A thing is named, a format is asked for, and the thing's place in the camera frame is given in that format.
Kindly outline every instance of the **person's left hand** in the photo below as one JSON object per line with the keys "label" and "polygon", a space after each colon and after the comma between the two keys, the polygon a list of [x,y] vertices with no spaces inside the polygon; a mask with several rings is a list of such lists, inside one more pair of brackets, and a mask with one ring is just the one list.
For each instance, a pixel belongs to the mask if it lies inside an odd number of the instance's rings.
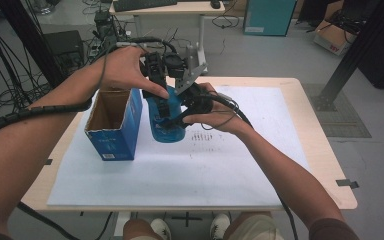
{"label": "person's left hand", "polygon": [[[140,57],[145,53],[141,48],[126,47],[108,54],[101,86],[121,89],[139,88],[168,99],[166,89],[149,81],[142,75],[139,61]],[[104,60],[105,57],[101,57],[91,67],[102,72]]]}

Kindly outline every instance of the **shorts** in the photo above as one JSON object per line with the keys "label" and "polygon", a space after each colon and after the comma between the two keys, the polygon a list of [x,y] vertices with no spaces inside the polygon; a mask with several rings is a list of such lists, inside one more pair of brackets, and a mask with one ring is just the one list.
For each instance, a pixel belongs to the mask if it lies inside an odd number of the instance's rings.
{"label": "shorts", "polygon": [[283,240],[273,218],[255,215],[247,218],[228,240]]}

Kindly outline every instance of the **desk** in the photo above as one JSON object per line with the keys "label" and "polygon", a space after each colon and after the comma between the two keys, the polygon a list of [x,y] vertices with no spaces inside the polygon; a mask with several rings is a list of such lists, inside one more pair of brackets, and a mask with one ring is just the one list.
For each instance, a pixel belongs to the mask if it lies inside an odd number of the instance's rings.
{"label": "desk", "polygon": [[110,14],[116,16],[133,15],[137,36],[143,36],[143,28],[199,28],[197,54],[199,65],[206,63],[204,53],[204,16],[222,15],[225,11],[223,4],[219,9],[213,9],[209,2],[178,2],[177,5],[141,9],[135,11],[115,12],[111,4]]}
{"label": "desk", "polygon": [[[280,88],[311,172],[326,188],[340,209],[354,209],[357,207],[357,201],[351,189],[349,187],[338,187],[336,184],[336,180],[345,179],[345,176],[298,80],[292,78],[200,77],[198,82],[210,82],[214,86],[229,85]],[[84,207],[47,205],[47,200],[55,182],[61,159],[70,144],[81,115],[82,114],[78,114],[71,123],[54,151],[51,153],[50,158],[53,159],[52,164],[43,168],[32,187],[24,196],[23,202],[33,209],[43,211],[140,211],[141,209],[137,208],[132,209],[109,206]],[[259,208],[258,210],[279,209]]]}

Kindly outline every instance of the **blue bottle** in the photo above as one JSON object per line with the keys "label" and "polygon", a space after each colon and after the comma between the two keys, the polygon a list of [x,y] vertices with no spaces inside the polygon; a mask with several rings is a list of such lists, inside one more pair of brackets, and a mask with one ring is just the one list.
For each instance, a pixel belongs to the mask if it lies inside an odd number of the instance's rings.
{"label": "blue bottle", "polygon": [[149,122],[151,124],[152,136],[158,142],[173,143],[182,140],[185,137],[185,129],[179,126],[174,126],[170,129],[161,127],[161,123],[171,120],[178,116],[182,110],[180,108],[181,101],[174,93],[174,88],[167,86],[169,93],[168,105],[170,109],[169,118],[161,118],[158,112],[157,103],[154,98],[146,98],[149,109]]}

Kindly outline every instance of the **white paper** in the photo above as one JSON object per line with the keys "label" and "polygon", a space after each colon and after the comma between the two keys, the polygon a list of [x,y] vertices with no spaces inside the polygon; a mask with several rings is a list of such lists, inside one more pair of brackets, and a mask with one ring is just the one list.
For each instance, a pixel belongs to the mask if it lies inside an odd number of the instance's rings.
{"label": "white paper", "polygon": [[[254,128],[280,151],[309,169],[282,92],[278,88],[217,87],[232,97]],[[272,185],[234,135],[186,128],[177,143],[156,142],[143,101],[133,161],[102,161],[81,119],[58,171],[49,205],[153,207],[278,207]]]}

